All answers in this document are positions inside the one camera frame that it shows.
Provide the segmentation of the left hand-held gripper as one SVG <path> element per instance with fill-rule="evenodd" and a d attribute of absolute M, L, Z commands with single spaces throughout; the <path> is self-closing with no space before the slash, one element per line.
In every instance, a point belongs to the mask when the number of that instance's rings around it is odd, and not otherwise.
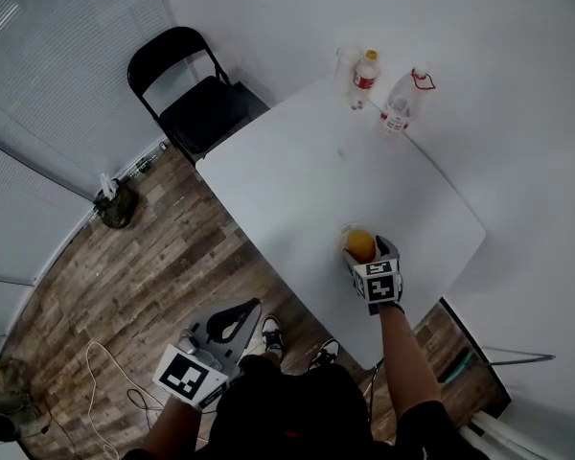
<path fill-rule="evenodd" d="M 258 298 L 236 298 L 201 308 L 194 325 L 176 345 L 168 345 L 153 382 L 180 401 L 201 410 L 238 374 L 262 314 Z"/>

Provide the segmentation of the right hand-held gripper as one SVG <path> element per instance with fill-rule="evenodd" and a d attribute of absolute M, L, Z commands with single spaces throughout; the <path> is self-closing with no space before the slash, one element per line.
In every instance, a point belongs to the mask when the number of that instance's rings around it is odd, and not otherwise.
<path fill-rule="evenodd" d="M 369 314 L 376 315 L 380 307 L 399 307 L 403 295 L 403 276 L 400 272 L 400 253 L 388 239 L 375 236 L 376 262 L 359 264 L 354 256 L 343 250 L 346 266 L 353 270 L 356 293 L 365 301 Z"/>

